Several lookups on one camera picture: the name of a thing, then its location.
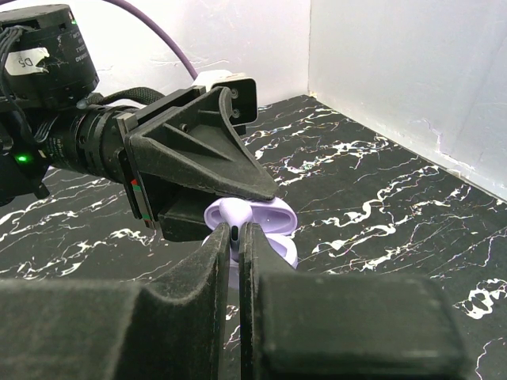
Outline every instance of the black cable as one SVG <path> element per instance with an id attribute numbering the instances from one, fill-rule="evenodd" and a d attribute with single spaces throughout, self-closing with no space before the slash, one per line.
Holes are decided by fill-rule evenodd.
<path id="1" fill-rule="evenodd" d="M 11 90 L 6 80 L 6 62 L 9 57 L 10 49 L 14 45 L 14 43 L 21 37 L 23 32 L 27 30 L 26 27 L 22 26 L 13 26 L 6 28 L 0 34 L 0 91 L 2 91 L 4 97 L 14 108 L 14 112 L 16 112 L 19 116 L 19 124 L 20 124 L 20 132 L 22 138 L 27 142 L 33 145 L 37 145 L 42 143 L 46 138 L 48 133 L 40 133 L 35 136 L 32 134 L 32 128 L 26 118 L 25 112 L 19 106 L 19 104 L 12 98 Z"/>
<path id="2" fill-rule="evenodd" d="M 99 93 L 92 93 L 86 98 L 86 103 L 88 105 L 110 105 L 115 101 L 128 99 L 142 105 L 150 105 L 163 97 L 164 94 L 157 90 L 150 89 L 148 87 L 134 87 L 133 89 L 124 89 L 118 91 L 117 93 L 112 93 L 107 97 L 104 97 Z"/>

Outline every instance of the green led light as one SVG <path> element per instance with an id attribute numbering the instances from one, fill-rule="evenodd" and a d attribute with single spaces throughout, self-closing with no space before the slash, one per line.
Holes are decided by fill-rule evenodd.
<path id="1" fill-rule="evenodd" d="M 16 161 L 21 162 L 21 163 L 28 162 L 29 161 L 29 156 L 26 156 L 26 155 L 22 154 L 21 156 L 17 156 L 16 157 Z"/>

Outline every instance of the black marble surface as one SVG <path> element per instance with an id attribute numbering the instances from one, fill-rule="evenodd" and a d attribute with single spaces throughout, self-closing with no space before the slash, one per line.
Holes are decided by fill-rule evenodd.
<path id="1" fill-rule="evenodd" d="M 475 358 L 470 379 L 507 378 L 505 203 L 310 97 L 262 108 L 245 142 L 298 213 L 298 270 L 435 279 Z M 57 169 L 45 182 L 50 198 L 0 210 L 0 279 L 150 282 L 200 244 L 144 229 L 117 184 Z M 228 303 L 226 377 L 238 378 L 237 293 Z"/>

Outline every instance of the white wall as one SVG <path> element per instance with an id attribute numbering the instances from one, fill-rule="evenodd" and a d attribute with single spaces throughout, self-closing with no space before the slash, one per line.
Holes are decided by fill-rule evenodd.
<path id="1" fill-rule="evenodd" d="M 254 77 L 261 104 L 307 92 L 310 0 L 128 1 L 166 30 L 198 71 L 227 69 Z M 104 95 L 133 86 L 169 93 L 192 84 L 151 30 L 108 3 L 20 0 L 0 10 L 51 3 L 71 6 Z"/>
<path id="2" fill-rule="evenodd" d="M 310 90 L 507 199 L 507 1 L 313 0 Z"/>

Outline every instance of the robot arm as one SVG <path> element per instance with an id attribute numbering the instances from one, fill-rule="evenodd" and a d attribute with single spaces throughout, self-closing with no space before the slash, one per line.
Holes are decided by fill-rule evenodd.
<path id="1" fill-rule="evenodd" d="M 276 183 L 238 135 L 257 118 L 253 80 L 209 85 L 208 78 L 206 85 L 201 77 L 165 97 L 134 97 L 145 108 L 112 107 L 103 104 L 118 97 L 92 101 L 99 79 L 68 6 L 3 12 L 0 27 L 23 28 L 3 73 L 0 177 L 10 180 L 0 183 L 0 205 L 49 196 L 43 179 L 52 165 L 122 184 L 137 219 L 168 240 L 187 241 L 208 234 L 204 210 L 219 196 L 275 197 Z M 26 124 L 44 138 L 30 141 Z"/>

